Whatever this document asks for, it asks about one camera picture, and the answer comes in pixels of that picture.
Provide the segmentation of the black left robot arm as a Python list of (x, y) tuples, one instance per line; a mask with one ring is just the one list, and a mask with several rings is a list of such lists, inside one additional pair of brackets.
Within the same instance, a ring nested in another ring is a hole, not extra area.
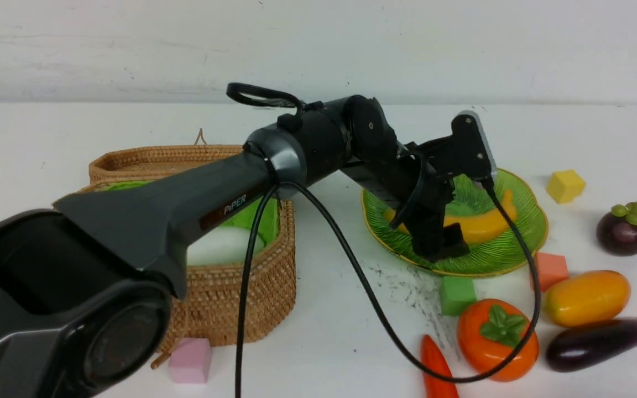
[(0, 221), (0, 397), (91, 397), (129, 377), (161, 343), (171, 298), (186, 294), (187, 247), (258, 197), (289, 197), (334, 171), (396, 208), (419, 256), (467, 252), (443, 222), (453, 177), (478, 160), (473, 114), (456, 116), (447, 138), (402, 145), (377, 99), (228, 96), (294, 112), (226, 159)]

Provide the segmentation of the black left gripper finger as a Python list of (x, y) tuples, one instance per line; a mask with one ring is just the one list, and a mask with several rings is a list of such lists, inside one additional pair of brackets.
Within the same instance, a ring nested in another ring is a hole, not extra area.
[(463, 203), (462, 196), (458, 191), (453, 191), (451, 200), (446, 204), (444, 216), (444, 230), (448, 234), (449, 239), (462, 240), (463, 222), (462, 222)]
[(410, 214), (411, 245), (415, 255), (430, 263), (469, 253), (459, 223), (444, 226), (444, 212), (417, 206)]

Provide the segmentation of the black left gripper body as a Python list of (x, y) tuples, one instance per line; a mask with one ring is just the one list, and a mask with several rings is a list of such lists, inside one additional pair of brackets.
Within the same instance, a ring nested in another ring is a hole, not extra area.
[(341, 171), (396, 214), (395, 226), (410, 233), (455, 233), (446, 224), (457, 176), (457, 139), (403, 145), (393, 135), (356, 135), (352, 160)]

